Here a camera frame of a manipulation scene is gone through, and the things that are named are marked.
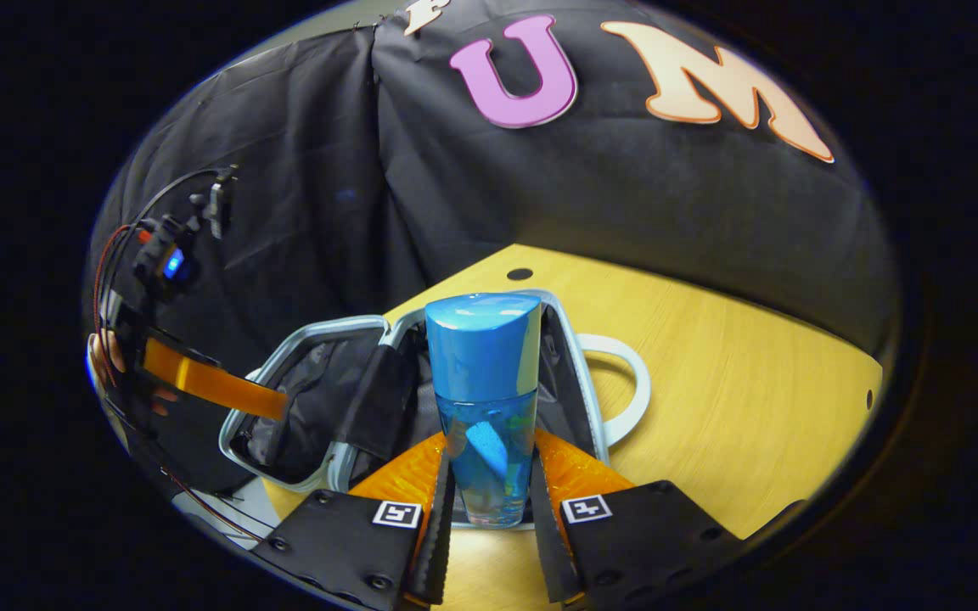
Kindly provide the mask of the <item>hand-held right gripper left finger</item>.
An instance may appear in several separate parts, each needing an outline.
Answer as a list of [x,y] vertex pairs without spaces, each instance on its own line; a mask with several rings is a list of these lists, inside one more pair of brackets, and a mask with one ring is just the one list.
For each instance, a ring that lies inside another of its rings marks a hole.
[[433,434],[346,494],[312,492],[252,559],[338,607],[438,606],[454,496],[445,436]]

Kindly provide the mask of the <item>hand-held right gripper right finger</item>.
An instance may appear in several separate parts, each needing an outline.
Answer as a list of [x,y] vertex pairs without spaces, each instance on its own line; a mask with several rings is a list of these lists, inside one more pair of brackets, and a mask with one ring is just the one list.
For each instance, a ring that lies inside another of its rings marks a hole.
[[745,553],[667,480],[637,485],[581,448],[535,433],[533,524],[548,599],[563,606],[666,606]]

